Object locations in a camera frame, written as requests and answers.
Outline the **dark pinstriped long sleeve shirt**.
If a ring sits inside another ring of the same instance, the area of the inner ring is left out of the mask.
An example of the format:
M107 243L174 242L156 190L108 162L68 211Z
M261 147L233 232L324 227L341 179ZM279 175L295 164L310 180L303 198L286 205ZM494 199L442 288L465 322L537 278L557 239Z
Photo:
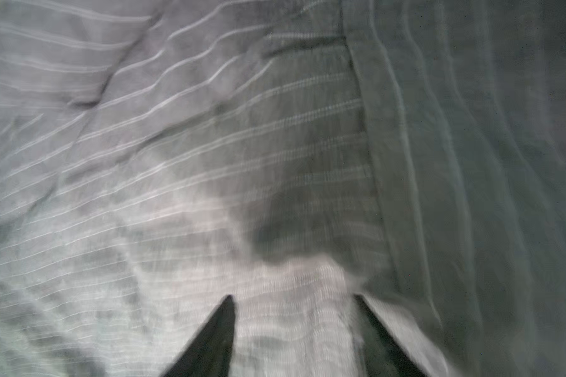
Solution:
M0 376L566 376L566 1L0 1Z

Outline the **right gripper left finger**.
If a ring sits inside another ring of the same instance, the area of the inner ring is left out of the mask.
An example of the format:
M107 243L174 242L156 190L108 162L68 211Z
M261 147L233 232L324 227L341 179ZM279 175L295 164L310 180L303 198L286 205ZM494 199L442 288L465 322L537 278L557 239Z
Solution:
M165 377L227 377L234 351L236 303L227 295L190 340Z

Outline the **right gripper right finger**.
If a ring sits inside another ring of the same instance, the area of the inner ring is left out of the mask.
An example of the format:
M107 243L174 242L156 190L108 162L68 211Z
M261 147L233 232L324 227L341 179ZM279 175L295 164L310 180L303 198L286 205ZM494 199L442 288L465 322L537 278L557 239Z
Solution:
M353 295L356 353L363 376L425 376L405 354L362 295Z

